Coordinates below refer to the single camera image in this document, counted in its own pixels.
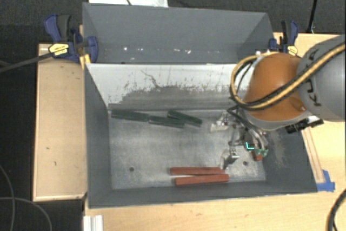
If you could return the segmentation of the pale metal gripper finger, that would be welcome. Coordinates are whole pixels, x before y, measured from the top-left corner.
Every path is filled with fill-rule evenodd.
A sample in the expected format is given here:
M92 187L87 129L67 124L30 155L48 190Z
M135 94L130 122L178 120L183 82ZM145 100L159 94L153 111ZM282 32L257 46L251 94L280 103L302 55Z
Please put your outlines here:
M239 154L235 147L231 147L229 150L225 150L222 154L222 169L226 170L237 159L239 159Z
M230 127L229 114L223 113L214 123L210 125L211 132L226 131Z

